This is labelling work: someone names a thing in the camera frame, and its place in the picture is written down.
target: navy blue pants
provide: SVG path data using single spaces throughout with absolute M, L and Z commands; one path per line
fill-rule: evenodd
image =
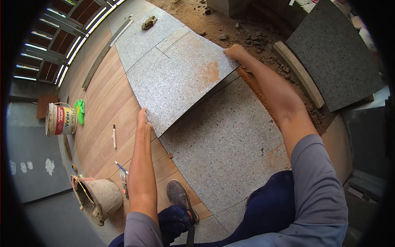
M 212 243 L 195 243 L 194 246 L 221 247 L 256 235 L 279 232 L 294 222 L 295 214 L 292 171 L 278 172 L 251 194 L 244 219 L 231 236 Z M 158 218 L 165 247 L 192 225 L 186 209 L 177 205 L 161 211 Z M 123 234 L 116 237 L 109 247 L 123 247 L 123 237 Z

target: wooden plank floor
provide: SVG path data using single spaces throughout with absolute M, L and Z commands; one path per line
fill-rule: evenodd
M 81 88 L 91 62 L 96 59 L 110 37 L 110 29 L 103 28 L 98 37 L 90 43 L 87 42 L 88 45 L 85 44 L 85 58 L 73 75 L 68 92 L 70 105 L 73 106 L 78 99 L 85 102 L 84 125 L 78 125 L 74 135 L 76 152 L 85 176 L 95 179 L 110 178 L 121 188 L 118 166 L 114 161 L 126 170 L 129 169 L 134 149 L 136 118 L 141 107 L 128 82 L 115 46 L 111 47 L 100 63 L 87 91 L 84 92 Z M 116 149 L 113 147 L 113 124 L 117 131 Z M 211 216 L 211 212 L 185 181 L 154 132 L 151 141 L 158 188 L 158 212 L 171 205 L 166 196 L 166 185 L 170 180 L 176 179 L 188 191 L 192 207 L 200 219 Z M 123 206 L 110 218 L 120 233 L 124 232 L 128 208 L 129 200 L 124 198 Z

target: mortar bucket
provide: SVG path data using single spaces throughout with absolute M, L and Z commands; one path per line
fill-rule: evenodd
M 47 136 L 74 134 L 77 129 L 76 116 L 75 110 L 67 103 L 49 103 L 45 116 L 45 134 Z
M 99 226 L 123 203 L 121 191 L 110 179 L 87 181 L 77 178 L 76 192 L 83 211 Z

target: hand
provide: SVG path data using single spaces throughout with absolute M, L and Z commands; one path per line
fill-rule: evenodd
M 137 116 L 137 129 L 141 131 L 151 132 L 153 127 L 150 122 L 148 122 L 147 113 L 145 112 L 145 107 L 143 107 Z
M 230 48 L 225 48 L 224 53 L 231 59 L 237 60 L 239 62 L 241 58 L 248 54 L 248 52 L 244 50 L 243 46 L 238 44 L 234 44 Z

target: gray sleeve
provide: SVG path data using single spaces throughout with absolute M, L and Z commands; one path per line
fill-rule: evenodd
M 347 224 L 343 187 L 321 137 L 311 134 L 302 138 L 293 149 L 291 165 L 295 181 L 295 223 Z
M 148 215 L 130 212 L 126 217 L 125 247 L 163 247 L 159 226 Z

